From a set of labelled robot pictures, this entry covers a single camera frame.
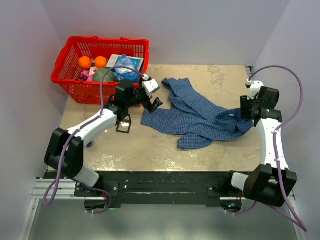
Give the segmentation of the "blue checkered shirt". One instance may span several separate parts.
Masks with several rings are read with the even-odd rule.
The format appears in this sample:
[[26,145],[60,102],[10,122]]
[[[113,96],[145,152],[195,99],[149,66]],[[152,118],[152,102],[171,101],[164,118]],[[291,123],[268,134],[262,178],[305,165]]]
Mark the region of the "blue checkered shirt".
[[141,125],[160,133],[180,136],[179,149],[202,149],[214,141],[228,142],[244,136],[254,124],[243,119],[239,108],[226,109],[215,105],[194,90],[188,78],[165,78],[169,90],[169,109],[144,111]]

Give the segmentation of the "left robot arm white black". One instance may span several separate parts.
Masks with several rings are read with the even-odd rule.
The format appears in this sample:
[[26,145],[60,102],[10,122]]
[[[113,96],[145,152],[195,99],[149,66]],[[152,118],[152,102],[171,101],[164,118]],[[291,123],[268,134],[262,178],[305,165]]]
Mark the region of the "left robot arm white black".
[[99,174],[84,165],[84,148],[96,136],[109,128],[118,126],[130,116],[129,108],[142,105],[153,113],[163,102],[156,98],[160,89],[155,79],[142,80],[138,87],[130,80],[122,80],[99,112],[67,130],[57,128],[53,131],[44,163],[61,172],[64,176],[86,185],[86,191],[92,196],[99,196],[104,184],[99,181]]

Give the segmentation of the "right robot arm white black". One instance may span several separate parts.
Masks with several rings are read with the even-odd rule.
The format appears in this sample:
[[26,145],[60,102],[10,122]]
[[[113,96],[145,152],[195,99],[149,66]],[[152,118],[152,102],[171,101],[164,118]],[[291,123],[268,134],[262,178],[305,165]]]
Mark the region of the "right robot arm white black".
[[297,174],[289,170],[282,147],[283,118],[281,111],[275,109],[280,92],[260,81],[247,88],[248,95],[240,97],[241,118],[251,120],[258,132],[260,164],[250,174],[231,171],[222,189],[227,196],[242,191],[246,199],[279,208],[297,182]]

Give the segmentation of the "red plastic shopping basket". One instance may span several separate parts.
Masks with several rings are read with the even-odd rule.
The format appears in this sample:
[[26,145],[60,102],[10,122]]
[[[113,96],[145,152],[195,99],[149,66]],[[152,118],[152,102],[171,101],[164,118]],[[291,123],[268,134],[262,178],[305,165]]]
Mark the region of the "red plastic shopping basket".
[[101,74],[119,65],[122,56],[130,58],[130,66],[144,74],[149,63],[149,47],[149,40],[140,38],[71,36],[56,60],[51,81],[79,104],[106,103],[119,81],[115,70],[106,77]]

